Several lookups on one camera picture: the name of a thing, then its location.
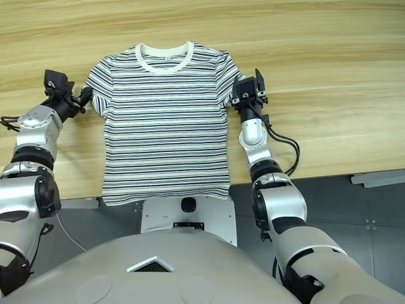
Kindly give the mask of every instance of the shirt sleeve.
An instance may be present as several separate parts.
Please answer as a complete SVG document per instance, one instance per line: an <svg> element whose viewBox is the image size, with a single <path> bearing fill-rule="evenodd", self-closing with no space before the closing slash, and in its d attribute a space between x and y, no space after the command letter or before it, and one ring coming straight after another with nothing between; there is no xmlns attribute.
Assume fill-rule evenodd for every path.
<svg viewBox="0 0 405 304"><path fill-rule="evenodd" d="M239 80L246 77L238 70L229 53L224 52L218 60L215 75L216 93L221 108L231 106L232 87L234 85L235 76L238 76Z"/></svg>
<svg viewBox="0 0 405 304"><path fill-rule="evenodd" d="M113 97L113 78L109 67L109 58L106 56L91 69L84 87L93 88L92 105L94 110L106 118L108 105Z"/></svg>

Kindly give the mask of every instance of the gray floor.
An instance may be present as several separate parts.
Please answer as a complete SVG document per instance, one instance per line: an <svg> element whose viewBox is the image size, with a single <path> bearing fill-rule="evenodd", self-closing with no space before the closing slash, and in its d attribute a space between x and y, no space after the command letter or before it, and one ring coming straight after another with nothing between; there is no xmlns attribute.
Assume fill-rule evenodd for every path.
<svg viewBox="0 0 405 304"><path fill-rule="evenodd" d="M405 184L365 189L349 177L295 180L308 205L308 222L323 229L368 273L405 294ZM262 243L251 211L251 186L232 186L238 244L270 273L271 243ZM97 210L62 210L66 229L86 248L139 230L135 205ZM42 238L35 276L78 255L81 250L60 229Z"/></svg>

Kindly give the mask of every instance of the gray base plate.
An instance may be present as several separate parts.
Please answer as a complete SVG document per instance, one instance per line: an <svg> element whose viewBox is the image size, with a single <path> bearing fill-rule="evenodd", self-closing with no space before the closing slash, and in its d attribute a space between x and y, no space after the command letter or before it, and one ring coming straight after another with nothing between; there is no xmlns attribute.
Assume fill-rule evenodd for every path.
<svg viewBox="0 0 405 304"><path fill-rule="evenodd" d="M206 196L194 197L196 210L182 211L182 198L147 199L142 211L140 233L173 228L175 222L203 222L204 230L237 246L234 201Z"/></svg>

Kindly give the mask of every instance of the black button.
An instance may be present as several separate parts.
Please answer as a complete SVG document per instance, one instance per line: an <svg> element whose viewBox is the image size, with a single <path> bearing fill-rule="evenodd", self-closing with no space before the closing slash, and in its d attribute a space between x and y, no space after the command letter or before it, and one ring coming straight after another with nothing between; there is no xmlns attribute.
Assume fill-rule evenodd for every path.
<svg viewBox="0 0 405 304"><path fill-rule="evenodd" d="M182 210L184 212L194 212L196 210L197 201L195 198L182 199Z"/></svg>

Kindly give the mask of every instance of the metal bracket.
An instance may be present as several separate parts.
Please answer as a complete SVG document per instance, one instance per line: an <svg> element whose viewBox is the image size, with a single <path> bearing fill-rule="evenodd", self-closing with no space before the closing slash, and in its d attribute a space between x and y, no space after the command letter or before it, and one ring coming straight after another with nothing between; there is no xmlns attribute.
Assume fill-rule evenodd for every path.
<svg viewBox="0 0 405 304"><path fill-rule="evenodd" d="M194 227L195 229L204 231L203 222L175 222L173 223L173 227Z"/></svg>

